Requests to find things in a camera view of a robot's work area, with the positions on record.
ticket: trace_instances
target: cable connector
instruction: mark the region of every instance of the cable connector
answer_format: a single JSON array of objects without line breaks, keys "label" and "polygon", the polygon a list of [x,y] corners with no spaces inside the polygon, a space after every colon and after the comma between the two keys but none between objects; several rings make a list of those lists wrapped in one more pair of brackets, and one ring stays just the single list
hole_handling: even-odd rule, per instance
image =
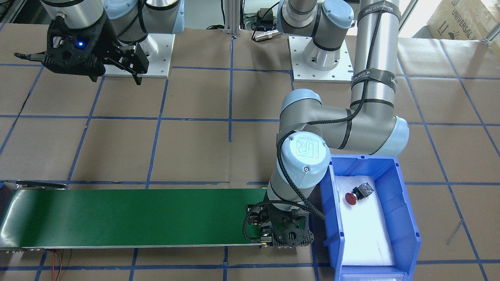
[{"label": "cable connector", "polygon": [[283,33],[279,32],[277,29],[269,30],[264,33],[255,36],[255,42],[261,42],[273,39],[275,37],[281,36]]}]

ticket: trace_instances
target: green conveyor belt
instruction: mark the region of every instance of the green conveyor belt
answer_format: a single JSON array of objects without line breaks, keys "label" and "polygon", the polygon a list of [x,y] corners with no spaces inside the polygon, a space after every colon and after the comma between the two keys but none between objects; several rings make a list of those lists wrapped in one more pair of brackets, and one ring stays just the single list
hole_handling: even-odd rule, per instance
[{"label": "green conveyor belt", "polygon": [[[265,189],[14,190],[0,249],[250,244],[246,204]],[[257,236],[249,228],[249,236]]]}]

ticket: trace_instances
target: blue plastic bin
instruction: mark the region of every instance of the blue plastic bin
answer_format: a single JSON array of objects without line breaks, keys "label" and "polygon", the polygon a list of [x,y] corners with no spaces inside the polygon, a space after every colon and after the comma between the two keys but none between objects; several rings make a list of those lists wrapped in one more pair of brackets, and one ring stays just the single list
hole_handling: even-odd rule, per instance
[{"label": "blue plastic bin", "polygon": [[[394,266],[342,265],[345,236],[339,209],[338,192],[333,192],[338,176],[369,176],[374,179],[382,205],[385,225],[394,254]],[[335,281],[402,280],[411,281],[422,240],[412,205],[396,157],[332,154],[326,175],[320,182],[326,215],[326,241]]]}]

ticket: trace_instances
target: white mounting plate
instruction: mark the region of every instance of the white mounting plate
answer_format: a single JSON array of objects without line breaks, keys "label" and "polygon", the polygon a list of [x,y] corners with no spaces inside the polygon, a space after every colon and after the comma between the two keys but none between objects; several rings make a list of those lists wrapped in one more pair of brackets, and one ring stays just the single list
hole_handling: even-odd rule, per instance
[{"label": "white mounting plate", "polygon": [[[158,54],[149,56],[149,67],[147,73],[139,75],[144,78],[168,78],[170,71],[170,61],[172,59],[172,49],[174,48],[175,34],[149,34],[158,44]],[[114,65],[106,64],[106,74],[108,77],[132,77],[132,74],[121,70]]]},{"label": "white mounting plate", "polygon": [[332,70],[317,70],[304,61],[303,52],[311,37],[289,36],[291,66],[293,69],[293,80],[297,82],[329,82],[350,83],[354,75],[351,57],[347,50],[346,41],[340,47],[340,59],[338,65]]}]

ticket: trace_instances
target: cardboard box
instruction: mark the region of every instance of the cardboard box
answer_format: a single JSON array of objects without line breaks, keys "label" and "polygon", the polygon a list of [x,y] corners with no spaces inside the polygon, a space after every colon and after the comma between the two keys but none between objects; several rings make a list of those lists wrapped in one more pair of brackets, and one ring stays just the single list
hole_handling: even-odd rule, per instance
[{"label": "cardboard box", "polygon": [[[442,0],[427,22],[436,39],[481,40],[500,22],[500,0]],[[500,36],[489,46],[500,60]]]}]

